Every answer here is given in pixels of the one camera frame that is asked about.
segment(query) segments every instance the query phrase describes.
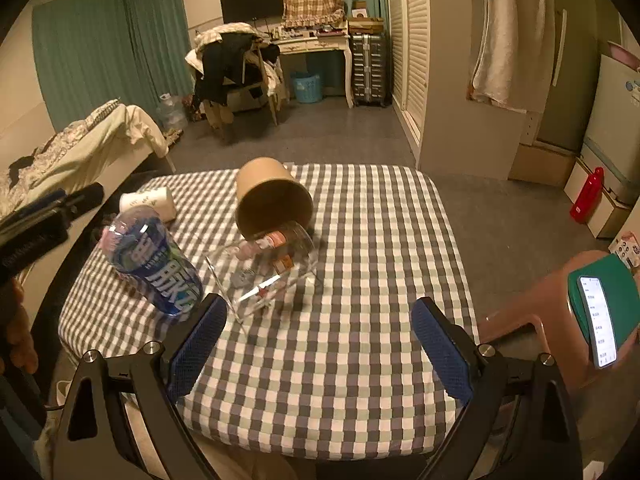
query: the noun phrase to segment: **black monitor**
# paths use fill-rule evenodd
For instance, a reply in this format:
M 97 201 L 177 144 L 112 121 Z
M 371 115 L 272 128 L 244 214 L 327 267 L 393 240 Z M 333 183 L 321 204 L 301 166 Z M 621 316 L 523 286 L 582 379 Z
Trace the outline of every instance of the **black monitor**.
M 252 22 L 282 16 L 283 0 L 220 0 L 225 23 Z

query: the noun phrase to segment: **suitcase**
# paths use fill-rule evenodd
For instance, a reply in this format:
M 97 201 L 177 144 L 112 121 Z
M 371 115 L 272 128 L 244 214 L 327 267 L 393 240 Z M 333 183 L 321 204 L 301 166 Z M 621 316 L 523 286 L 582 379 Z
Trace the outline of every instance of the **suitcase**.
M 380 34 L 351 35 L 353 75 L 351 86 L 356 104 L 379 103 L 386 97 L 386 37 Z

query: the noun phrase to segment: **white closet door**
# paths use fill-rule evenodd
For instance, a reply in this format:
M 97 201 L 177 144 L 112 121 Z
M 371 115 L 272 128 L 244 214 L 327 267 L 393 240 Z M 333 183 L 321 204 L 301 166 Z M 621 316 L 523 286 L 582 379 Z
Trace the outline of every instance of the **white closet door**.
M 389 26 L 391 33 L 391 56 L 394 67 L 394 87 L 393 96 L 402 107 L 403 105 L 403 89 L 404 78 L 402 76 L 403 67 L 403 54 L 402 46 L 404 42 L 402 36 L 404 35 L 404 21 L 402 19 L 402 0 L 389 0 Z
M 415 123 L 419 141 L 424 129 L 426 89 L 429 79 L 429 0 L 406 0 L 406 2 L 408 13 L 406 111 Z

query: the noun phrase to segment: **brown paper bucket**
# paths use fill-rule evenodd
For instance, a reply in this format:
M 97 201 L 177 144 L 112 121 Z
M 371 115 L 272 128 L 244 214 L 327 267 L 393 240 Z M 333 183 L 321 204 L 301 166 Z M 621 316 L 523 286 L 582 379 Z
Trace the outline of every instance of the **brown paper bucket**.
M 274 158 L 254 158 L 240 168 L 236 193 L 236 223 L 247 240 L 276 230 L 287 221 L 296 221 L 305 229 L 311 222 L 311 195 Z

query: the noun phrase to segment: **black and white checkered cloth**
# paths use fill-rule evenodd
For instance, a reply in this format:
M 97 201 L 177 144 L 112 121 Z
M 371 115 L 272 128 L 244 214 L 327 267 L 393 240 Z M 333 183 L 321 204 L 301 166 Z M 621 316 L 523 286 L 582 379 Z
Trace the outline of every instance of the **black and white checkered cloth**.
M 460 254 L 433 183 L 409 168 L 305 164 L 292 174 L 315 205 L 318 281 L 223 335 L 178 411 L 190 428 L 247 449 L 332 460 L 433 449 L 456 416 L 409 323 L 431 296 L 478 340 Z M 237 170 L 156 178 L 178 218 L 176 242 L 205 284 L 204 252 L 238 236 Z M 60 316 L 60 337 L 79 358 L 135 352 L 162 339 L 167 320 L 127 292 L 99 249 Z

